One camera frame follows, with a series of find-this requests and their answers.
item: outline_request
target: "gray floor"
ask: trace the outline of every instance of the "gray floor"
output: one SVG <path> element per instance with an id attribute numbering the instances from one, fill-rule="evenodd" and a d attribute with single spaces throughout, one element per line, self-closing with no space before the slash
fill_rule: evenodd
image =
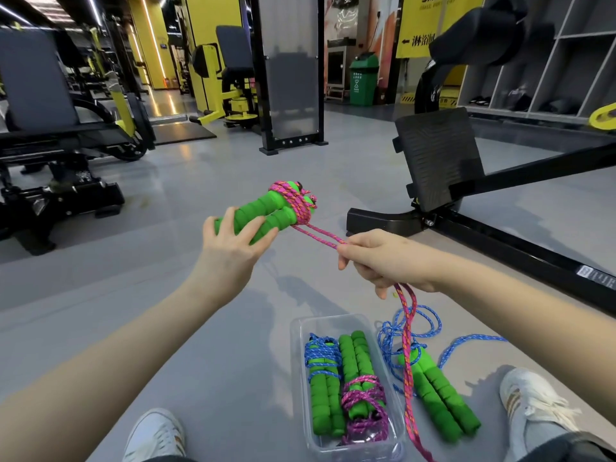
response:
<path id="1" fill-rule="evenodd" d="M 275 180 L 299 180 L 312 189 L 319 197 L 313 222 L 340 235 L 352 206 L 408 210 L 408 169 L 391 147 L 394 124 L 330 112 L 326 124 L 329 146 L 269 158 L 258 152 L 257 135 L 216 123 L 211 128 L 218 139 L 161 146 L 139 162 L 93 162 L 93 171 L 118 182 L 127 198 L 119 216 L 83 216 L 58 225 L 52 234 L 58 249 L 42 257 L 27 256 L 14 240 L 0 244 L 0 399 L 168 295 L 197 256 L 204 218 L 253 200 Z M 488 171 L 554 154 L 490 140 L 478 143 Z M 15 175 L 24 185 L 43 177 Z M 607 169 L 474 196 L 462 211 L 615 272 L 615 190 L 616 169 Z M 524 278 L 436 233 L 416 238 Z M 443 318 L 442 334 L 427 341 L 432 355 L 460 335 L 490 333 L 445 296 L 418 297 Z M 291 320 L 357 312 L 371 322 L 384 321 L 398 308 L 393 297 L 378 301 L 353 271 L 339 273 L 330 248 L 285 231 L 256 266 L 246 290 L 172 357 L 90 460 L 120 460 L 135 419 L 153 406 L 176 413 L 187 428 L 189 455 L 202 461 L 310 460 L 291 395 L 290 363 L 300 359 L 290 356 Z M 453 355 L 445 374 L 483 427 L 473 440 L 447 446 L 416 405 L 422 440 L 436 460 L 503 459 L 506 417 L 497 389 L 511 366 L 541 372 L 505 343 L 473 342 Z M 581 427 L 616 443 L 614 427 L 551 381 L 582 409 Z M 420 459 L 410 443 L 406 447 L 406 460 Z"/>

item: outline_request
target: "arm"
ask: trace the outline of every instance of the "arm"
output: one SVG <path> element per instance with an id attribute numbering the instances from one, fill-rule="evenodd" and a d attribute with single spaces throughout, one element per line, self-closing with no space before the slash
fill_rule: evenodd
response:
<path id="1" fill-rule="evenodd" d="M 214 219 L 205 222 L 203 252 L 180 288 L 0 405 L 0 460 L 89 457 L 165 362 L 246 286 L 275 238 L 273 229 L 249 246 L 264 217 L 235 236 L 234 212 L 227 210 L 218 236 Z"/>
<path id="2" fill-rule="evenodd" d="M 616 320 L 576 307 L 483 264 L 373 230 L 338 247 L 381 298 L 395 282 L 440 291 L 501 334 L 616 424 Z"/>

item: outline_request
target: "white sneaker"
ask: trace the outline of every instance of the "white sneaker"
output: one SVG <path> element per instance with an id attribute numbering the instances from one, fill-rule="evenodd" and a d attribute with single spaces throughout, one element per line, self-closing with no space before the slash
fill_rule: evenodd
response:
<path id="1" fill-rule="evenodd" d="M 145 412 L 128 436 L 122 462 L 143 462 L 163 455 L 186 457 L 184 429 L 164 408 Z"/>
<path id="2" fill-rule="evenodd" d="M 535 372 L 515 368 L 505 374 L 500 398 L 509 417 L 509 451 L 505 461 L 517 461 L 528 454 L 524 439 L 528 421 L 549 421 L 568 431 L 579 431 L 574 417 L 580 411 L 569 408 L 569 403 Z"/>

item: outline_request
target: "clear plastic box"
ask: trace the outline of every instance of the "clear plastic box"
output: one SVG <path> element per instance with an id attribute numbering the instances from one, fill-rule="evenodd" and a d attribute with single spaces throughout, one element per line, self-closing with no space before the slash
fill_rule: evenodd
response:
<path id="1" fill-rule="evenodd" d="M 311 333 L 319 337 L 333 337 L 337 340 L 340 335 L 350 334 L 357 330 L 364 331 L 366 334 L 374 373 L 385 390 L 386 410 L 389 416 L 389 437 L 386 441 L 338 446 L 339 439 L 317 436 L 312 432 L 311 393 L 307 369 L 304 366 L 304 345 L 310 340 Z M 400 461 L 404 456 L 404 444 L 402 443 L 405 434 L 403 409 L 400 406 L 400 400 L 395 395 L 385 362 L 374 338 L 374 328 L 371 327 L 368 319 L 358 314 L 295 319 L 291 322 L 291 350 L 292 362 L 302 363 L 300 379 L 303 405 L 301 410 L 304 435 L 309 451 L 319 461 L 327 462 Z M 293 386 L 293 389 L 294 392 L 299 392 L 298 386 Z"/>

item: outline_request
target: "green trash bin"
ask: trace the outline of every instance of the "green trash bin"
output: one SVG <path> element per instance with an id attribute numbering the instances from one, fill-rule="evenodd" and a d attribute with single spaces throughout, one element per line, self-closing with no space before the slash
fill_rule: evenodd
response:
<path id="1" fill-rule="evenodd" d="M 350 64 L 351 105 L 372 105 L 379 76 L 379 58 L 373 52 L 362 53 Z"/>

